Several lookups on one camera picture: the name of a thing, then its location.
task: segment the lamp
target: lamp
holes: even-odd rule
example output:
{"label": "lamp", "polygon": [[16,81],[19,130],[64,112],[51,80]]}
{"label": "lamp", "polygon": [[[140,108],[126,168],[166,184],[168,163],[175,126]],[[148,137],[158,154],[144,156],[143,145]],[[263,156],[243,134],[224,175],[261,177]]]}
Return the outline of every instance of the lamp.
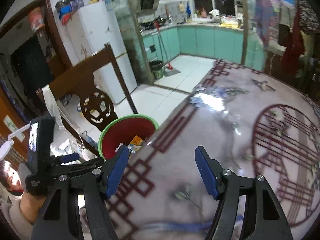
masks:
{"label": "lamp", "polygon": [[30,127],[30,123],[21,127],[18,130],[15,130],[13,133],[8,135],[8,140],[4,142],[4,144],[0,147],[0,160],[3,160],[6,157],[6,155],[10,152],[11,147],[14,144],[14,141],[12,140],[12,138],[15,137],[17,134],[22,133],[25,130],[28,130],[29,127]]}

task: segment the green trash can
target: green trash can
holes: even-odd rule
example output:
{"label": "green trash can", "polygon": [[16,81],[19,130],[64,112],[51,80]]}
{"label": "green trash can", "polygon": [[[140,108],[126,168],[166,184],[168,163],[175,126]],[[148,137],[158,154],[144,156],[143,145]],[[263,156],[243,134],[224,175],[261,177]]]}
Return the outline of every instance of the green trash can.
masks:
{"label": "green trash can", "polygon": [[155,76],[155,80],[163,78],[164,70],[163,70],[163,62],[161,60],[150,61],[149,66],[150,66],[151,72]]}

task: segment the bucket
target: bucket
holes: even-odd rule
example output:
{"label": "bucket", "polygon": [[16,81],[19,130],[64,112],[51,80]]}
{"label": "bucket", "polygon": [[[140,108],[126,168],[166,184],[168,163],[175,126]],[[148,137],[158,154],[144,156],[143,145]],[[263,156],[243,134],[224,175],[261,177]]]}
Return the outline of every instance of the bucket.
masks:
{"label": "bucket", "polygon": [[150,70],[155,76],[155,80],[163,78],[163,62],[161,60],[153,60],[149,62]]}
{"label": "bucket", "polygon": [[108,160],[115,156],[120,143],[129,145],[134,136],[145,140],[157,129],[158,123],[143,114],[131,114],[111,122],[101,133],[98,151],[101,157]]}

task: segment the white refrigerator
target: white refrigerator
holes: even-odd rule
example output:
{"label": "white refrigerator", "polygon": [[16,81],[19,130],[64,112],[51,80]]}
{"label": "white refrigerator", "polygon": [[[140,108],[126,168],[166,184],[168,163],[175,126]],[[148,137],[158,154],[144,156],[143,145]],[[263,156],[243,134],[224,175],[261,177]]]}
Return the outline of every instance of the white refrigerator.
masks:
{"label": "white refrigerator", "polygon": [[[110,42],[129,92],[137,87],[111,1],[99,1],[81,7],[68,21],[67,30],[80,61]],[[125,98],[111,63],[94,73],[94,82],[115,104]]]}

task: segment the wooden chair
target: wooden chair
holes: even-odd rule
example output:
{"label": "wooden chair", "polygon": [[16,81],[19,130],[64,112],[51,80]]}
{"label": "wooden chair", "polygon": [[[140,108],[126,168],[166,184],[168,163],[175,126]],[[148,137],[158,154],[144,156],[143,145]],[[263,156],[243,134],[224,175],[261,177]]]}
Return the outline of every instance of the wooden chair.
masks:
{"label": "wooden chair", "polygon": [[[124,82],[110,43],[105,44],[104,49],[94,53],[91,57],[79,62],[73,68],[66,70],[49,84],[56,100],[62,98],[65,94],[79,96],[81,111],[84,117],[100,131],[103,131],[108,124],[118,118],[110,97],[105,92],[97,89],[94,85],[93,73],[108,63],[112,64],[129,105],[133,113],[137,114],[137,109]],[[43,99],[42,90],[38,91],[38,95]],[[85,105],[85,100],[87,98],[89,98],[89,101]],[[92,115],[93,110],[99,113],[98,116]],[[68,131],[80,141],[79,135],[63,118],[63,116],[62,122]],[[94,149],[94,147],[88,144],[84,139],[83,142],[84,146],[88,150],[99,156],[99,153]]]}

